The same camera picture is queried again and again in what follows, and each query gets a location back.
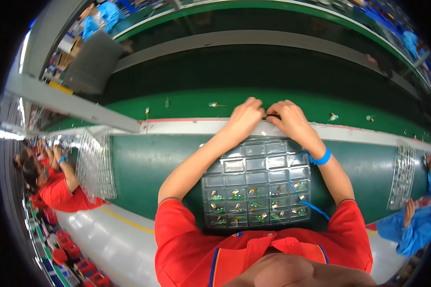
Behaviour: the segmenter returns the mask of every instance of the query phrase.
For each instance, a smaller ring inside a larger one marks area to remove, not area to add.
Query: clear plastic tray
[[[310,164],[295,142],[248,139],[212,164],[201,179],[206,226],[247,228],[310,219]],[[288,178],[296,193],[288,184]]]

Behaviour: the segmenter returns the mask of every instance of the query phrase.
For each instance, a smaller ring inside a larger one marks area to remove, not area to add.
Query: blue wristband
[[[315,159],[311,156],[311,154],[308,152],[308,158],[310,159],[310,162],[312,164],[316,164],[316,165],[323,165],[323,164],[327,164],[327,162],[330,159],[330,150],[329,148],[326,146],[326,154],[324,154],[324,156],[320,159]]]
[[[61,165],[61,161],[65,160],[65,159],[66,159],[66,157],[62,157],[57,164]]]

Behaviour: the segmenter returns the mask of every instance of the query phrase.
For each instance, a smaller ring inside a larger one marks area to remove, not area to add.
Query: gray trash bin
[[[124,49],[106,33],[95,33],[72,60],[63,85],[77,93],[100,95]]]

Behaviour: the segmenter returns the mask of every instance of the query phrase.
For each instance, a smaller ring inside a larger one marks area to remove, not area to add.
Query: blue wire
[[[300,155],[302,155],[304,153],[307,153],[307,152],[301,152],[301,153],[297,154],[297,156],[294,158],[294,160],[290,163],[289,167],[291,168],[293,162],[295,161],[295,159],[297,159]],[[301,203],[303,203],[304,205],[310,207],[312,210],[316,210],[317,212],[321,213],[328,221],[330,220],[329,216],[324,211],[320,210],[318,207],[314,206],[313,204],[309,203],[308,201],[300,199],[299,195],[295,191],[295,188],[290,183],[289,172],[287,173],[287,182],[289,183],[289,186],[291,187],[291,189],[295,193],[295,195],[297,195],[297,197],[299,198],[299,200],[300,200]]]

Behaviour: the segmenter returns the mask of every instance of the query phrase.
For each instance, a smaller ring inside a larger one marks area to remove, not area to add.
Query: red shirt
[[[40,198],[52,209],[63,212],[91,210],[101,206],[104,201],[97,198],[92,204],[80,187],[72,193],[66,184],[66,176],[55,169],[49,169],[50,175],[46,184],[39,190]]]
[[[51,168],[49,158],[44,158],[44,159],[40,160],[40,163],[43,164],[44,166],[46,166],[47,169]]]
[[[158,206],[155,240],[155,271],[163,287],[221,286],[251,267],[268,247],[367,273],[372,269],[369,238],[354,200],[339,204],[327,232],[289,228],[225,238],[203,235],[193,214],[178,199],[169,198]]]

